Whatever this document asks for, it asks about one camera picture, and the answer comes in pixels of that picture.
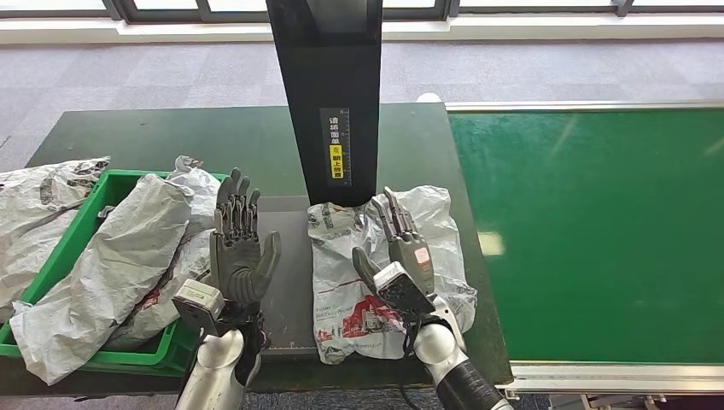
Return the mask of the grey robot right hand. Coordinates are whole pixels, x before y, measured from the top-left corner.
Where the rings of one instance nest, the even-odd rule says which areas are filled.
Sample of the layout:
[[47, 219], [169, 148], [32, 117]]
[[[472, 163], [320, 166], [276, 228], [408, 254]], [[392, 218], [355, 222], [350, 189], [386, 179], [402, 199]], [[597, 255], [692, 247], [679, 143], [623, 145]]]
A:
[[352, 250], [353, 266], [372, 295], [399, 315], [417, 316], [435, 310], [434, 266], [429, 245], [408, 210], [388, 187], [382, 203], [373, 198], [390, 263], [381, 268], [359, 247]]

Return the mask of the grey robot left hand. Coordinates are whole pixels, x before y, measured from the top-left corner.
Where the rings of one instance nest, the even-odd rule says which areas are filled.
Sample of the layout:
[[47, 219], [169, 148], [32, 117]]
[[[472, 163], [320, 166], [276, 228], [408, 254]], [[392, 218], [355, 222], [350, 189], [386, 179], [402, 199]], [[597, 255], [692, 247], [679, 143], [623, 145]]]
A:
[[210, 237], [210, 283], [243, 308], [262, 301], [282, 255], [278, 231], [260, 239], [260, 191], [249, 186], [250, 179], [236, 167], [221, 181]]

